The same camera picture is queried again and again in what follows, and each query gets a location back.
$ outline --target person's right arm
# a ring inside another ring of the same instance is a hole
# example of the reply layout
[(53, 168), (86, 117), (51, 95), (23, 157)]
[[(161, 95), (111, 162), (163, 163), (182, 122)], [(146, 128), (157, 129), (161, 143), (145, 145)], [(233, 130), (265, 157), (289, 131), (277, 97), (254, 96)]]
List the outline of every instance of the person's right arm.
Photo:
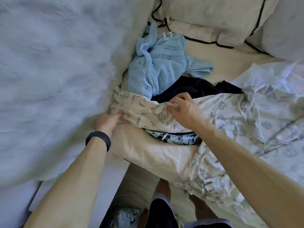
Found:
[(193, 130), (214, 153), (230, 179), (269, 227), (304, 227), (304, 188), (250, 153), (206, 121), (188, 93), (170, 100), (178, 123)]

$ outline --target hand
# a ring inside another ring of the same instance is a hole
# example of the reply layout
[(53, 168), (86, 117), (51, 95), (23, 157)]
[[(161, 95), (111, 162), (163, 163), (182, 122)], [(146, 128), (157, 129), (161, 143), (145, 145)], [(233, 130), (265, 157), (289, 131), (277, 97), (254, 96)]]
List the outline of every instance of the hand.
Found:
[(111, 138), (112, 131), (116, 127), (118, 119), (123, 115), (123, 113), (124, 112), (122, 110), (113, 115), (102, 113), (97, 119), (96, 130), (104, 132), (109, 136), (109, 138)]
[(177, 103), (179, 109), (172, 106), (167, 107), (174, 119), (189, 130), (195, 131), (202, 123), (206, 123), (206, 119), (202, 115), (201, 109), (195, 104), (188, 93), (181, 93), (172, 98), (170, 103)]

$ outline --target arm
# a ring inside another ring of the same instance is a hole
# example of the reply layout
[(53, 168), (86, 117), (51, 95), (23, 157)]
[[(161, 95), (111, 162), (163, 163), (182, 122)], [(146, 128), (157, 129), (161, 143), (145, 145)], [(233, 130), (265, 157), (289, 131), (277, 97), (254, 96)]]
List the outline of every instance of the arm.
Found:
[(206, 121), (188, 93), (170, 100), (168, 111), (193, 130), (220, 161), (230, 179), (269, 227), (304, 227), (304, 189)]
[[(123, 112), (101, 114), (97, 130), (109, 137)], [(92, 137), (63, 176), (47, 192), (24, 228), (88, 227), (91, 211), (99, 189), (104, 160), (105, 142)]]

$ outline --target black wristband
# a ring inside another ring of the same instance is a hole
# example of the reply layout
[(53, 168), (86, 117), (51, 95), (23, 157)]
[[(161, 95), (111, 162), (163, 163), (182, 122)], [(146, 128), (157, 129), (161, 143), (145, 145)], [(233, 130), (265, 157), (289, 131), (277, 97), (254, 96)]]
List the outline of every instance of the black wristband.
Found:
[(92, 137), (98, 137), (104, 140), (105, 144), (107, 145), (107, 152), (109, 151), (111, 147), (111, 140), (108, 135), (106, 135), (104, 132), (101, 131), (95, 131), (89, 134), (89, 136), (86, 138), (86, 144), (87, 145)]

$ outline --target person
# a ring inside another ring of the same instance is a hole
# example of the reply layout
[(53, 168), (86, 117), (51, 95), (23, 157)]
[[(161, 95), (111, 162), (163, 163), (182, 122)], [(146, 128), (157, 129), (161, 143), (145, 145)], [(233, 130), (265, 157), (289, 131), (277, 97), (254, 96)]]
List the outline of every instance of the person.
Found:
[[(188, 93), (178, 94), (170, 102), (177, 103), (179, 109), (168, 107), (167, 110), (178, 123), (194, 131), (206, 143), (236, 187), (269, 227), (304, 227), (304, 189), (301, 185), (217, 130), (202, 116), (200, 108)], [(101, 114), (96, 130), (110, 138), (122, 115), (122, 111), (114, 115)], [(24, 228), (88, 227), (106, 152), (107, 143), (99, 137), (92, 137), (43, 197)], [(170, 196), (169, 183), (161, 179), (152, 197), (146, 228), (176, 227)], [(187, 228), (230, 227), (228, 221), (218, 220), (202, 200), (194, 195), (190, 199), (195, 204), (198, 221), (188, 223)]]

